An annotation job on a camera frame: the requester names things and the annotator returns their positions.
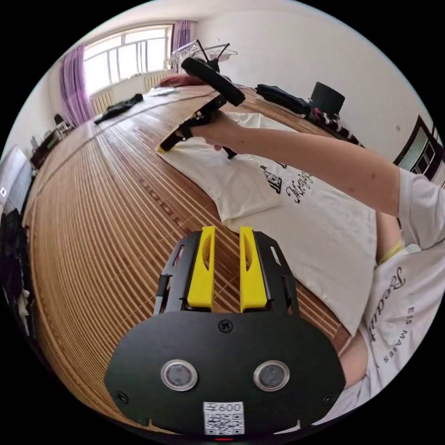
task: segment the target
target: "red pillow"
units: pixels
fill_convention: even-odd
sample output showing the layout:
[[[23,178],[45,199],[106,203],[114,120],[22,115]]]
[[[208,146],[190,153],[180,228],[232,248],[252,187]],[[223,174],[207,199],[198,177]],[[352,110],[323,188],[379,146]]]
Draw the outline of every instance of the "red pillow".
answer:
[[[186,87],[189,85],[206,85],[201,79],[189,74],[173,74],[164,77],[158,84],[158,87]]]

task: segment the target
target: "window frame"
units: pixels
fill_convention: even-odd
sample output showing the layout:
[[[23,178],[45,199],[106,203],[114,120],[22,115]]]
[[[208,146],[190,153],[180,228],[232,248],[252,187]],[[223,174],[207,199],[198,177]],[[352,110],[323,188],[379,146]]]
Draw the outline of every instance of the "window frame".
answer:
[[[399,163],[408,153],[409,149],[411,148],[411,145],[414,143],[414,140],[419,130],[422,130],[425,133],[426,142],[423,145],[420,155],[417,157],[416,161],[410,167],[410,171],[417,174],[423,174],[428,178],[428,180],[431,181],[440,166],[441,160],[442,159],[445,160],[445,151],[444,148],[439,144],[439,142],[434,139],[432,133],[429,131],[428,127],[426,126],[425,122],[420,117],[420,115],[417,117],[414,130],[411,133],[408,142],[406,143],[405,147],[403,148],[399,156],[397,156],[397,158],[395,159],[394,164],[399,165]],[[426,150],[428,148],[430,148],[433,151],[433,155],[431,156],[431,158],[428,157],[428,154],[426,153]],[[425,168],[420,167],[421,161],[424,161],[426,163]]]
[[[107,40],[111,40],[112,38],[116,38],[116,37],[120,37],[121,38],[121,44],[119,46],[115,46],[114,48],[110,48],[108,50],[104,50],[101,51],[91,57],[88,58],[84,58],[83,62],[87,62],[88,60],[91,60],[101,54],[106,53],[107,54],[107,65],[108,65],[108,81],[109,84],[103,88],[100,88],[96,91],[93,91],[90,95],[94,95],[97,94],[99,91],[102,91],[105,88],[109,88],[113,85],[116,85],[122,81],[128,80],[131,77],[125,77],[125,78],[121,78],[121,70],[119,68],[119,49],[123,48],[124,46],[130,46],[130,45],[135,45],[135,57],[136,57],[136,68],[137,68],[137,75],[144,75],[144,74],[149,74],[152,72],[156,72],[156,71],[143,71],[143,66],[144,66],[144,62],[141,58],[141,69],[139,69],[139,63],[138,63],[138,45],[142,44],[143,42],[147,42],[149,40],[161,40],[164,39],[164,64],[163,64],[163,70],[167,70],[168,69],[168,60],[170,58],[171,55],[171,42],[172,42],[172,36],[173,36],[173,24],[163,24],[163,25],[149,25],[149,26],[138,26],[136,28],[130,28],[127,29],[125,31],[122,32],[118,32],[118,33],[114,33],[114,34],[110,34],[106,37],[103,37],[101,39],[95,40],[94,42],[89,43],[88,45],[85,46],[85,49],[89,49],[93,46],[96,46],[100,43],[106,42]],[[163,37],[155,37],[155,38],[146,38],[146,39],[142,39],[142,40],[136,40],[134,42],[131,43],[125,43],[125,36],[128,34],[133,34],[135,32],[140,32],[140,31],[150,31],[150,30],[157,30],[157,29],[163,29],[164,32],[164,36]],[[117,82],[112,82],[111,80],[111,66],[110,66],[110,52],[116,50],[116,63],[117,63],[117,76],[118,76],[118,81]],[[148,67],[148,45],[145,45],[145,67]]]

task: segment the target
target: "hand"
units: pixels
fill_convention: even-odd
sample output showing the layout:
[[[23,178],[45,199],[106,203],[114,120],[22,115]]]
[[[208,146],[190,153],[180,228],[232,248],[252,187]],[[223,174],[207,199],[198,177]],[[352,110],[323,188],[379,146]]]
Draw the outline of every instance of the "hand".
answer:
[[[230,148],[234,134],[242,127],[230,116],[218,110],[212,115],[212,121],[207,125],[191,127],[191,134],[197,138],[204,138],[206,144],[213,145],[215,150],[221,150],[223,146]]]

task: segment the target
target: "black fabric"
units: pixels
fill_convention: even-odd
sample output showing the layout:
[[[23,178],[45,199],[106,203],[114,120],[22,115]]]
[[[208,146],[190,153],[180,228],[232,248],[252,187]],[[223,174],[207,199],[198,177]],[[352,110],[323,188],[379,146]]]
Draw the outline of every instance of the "black fabric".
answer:
[[[59,125],[59,124],[61,124],[64,121],[64,119],[63,119],[63,117],[61,115],[55,114],[54,115],[54,121],[55,121],[56,125]]]
[[[277,86],[261,83],[256,87],[256,92],[267,101],[281,105],[293,113],[306,115],[311,111],[311,106],[304,99],[292,96]]]
[[[133,105],[136,105],[138,102],[142,102],[144,100],[142,94],[135,94],[131,99],[127,101],[119,102],[115,105],[111,105],[111,107],[107,108],[107,111],[99,118],[94,121],[95,124],[100,124],[107,119],[111,119],[112,117],[118,116],[125,111],[129,110]]]
[[[8,305],[13,316],[25,332],[23,322],[19,315],[18,301],[22,290],[29,292],[26,310],[30,313],[27,327],[30,336],[34,336],[32,312],[34,309],[34,293],[32,292],[31,270],[28,257],[28,239],[26,229],[22,227],[22,216],[14,209],[1,216],[0,224],[0,285],[6,294]]]

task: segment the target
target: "qr code sticker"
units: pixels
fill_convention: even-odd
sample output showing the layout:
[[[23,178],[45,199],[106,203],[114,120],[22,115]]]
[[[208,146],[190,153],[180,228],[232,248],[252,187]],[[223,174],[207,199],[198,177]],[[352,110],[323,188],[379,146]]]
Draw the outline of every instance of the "qr code sticker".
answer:
[[[244,434],[242,403],[204,403],[204,426],[205,434]]]

